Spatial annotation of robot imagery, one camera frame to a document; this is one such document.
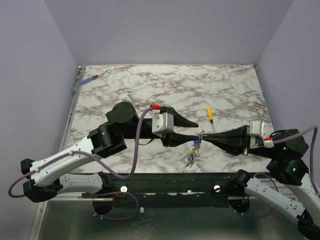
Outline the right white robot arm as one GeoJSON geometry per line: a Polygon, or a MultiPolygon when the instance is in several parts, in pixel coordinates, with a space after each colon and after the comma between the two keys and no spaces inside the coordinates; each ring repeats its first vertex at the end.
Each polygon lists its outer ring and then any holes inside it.
{"type": "Polygon", "coordinates": [[[202,139],[226,153],[255,155],[270,159],[267,170],[297,198],[294,201],[262,183],[255,174],[238,170],[229,182],[230,191],[261,200],[291,220],[309,240],[320,238],[320,190],[314,179],[314,146],[318,127],[306,130],[279,130],[266,133],[251,125],[225,132],[204,134],[202,139]]]}

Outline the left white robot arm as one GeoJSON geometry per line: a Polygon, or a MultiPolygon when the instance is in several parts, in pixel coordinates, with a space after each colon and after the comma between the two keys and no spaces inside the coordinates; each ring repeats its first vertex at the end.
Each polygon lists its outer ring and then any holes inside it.
{"type": "Polygon", "coordinates": [[[126,150],[126,139],[134,139],[135,148],[140,139],[160,139],[165,147],[177,147],[197,139],[194,135],[174,132],[174,127],[197,128],[199,125],[181,116],[173,107],[152,104],[138,115],[130,102],[123,101],[107,112],[106,118],[106,123],[67,149],[42,160],[22,160],[21,172],[27,178],[23,194],[34,203],[65,193],[97,194],[103,198],[110,193],[111,186],[102,173],[71,172],[126,150]]]}

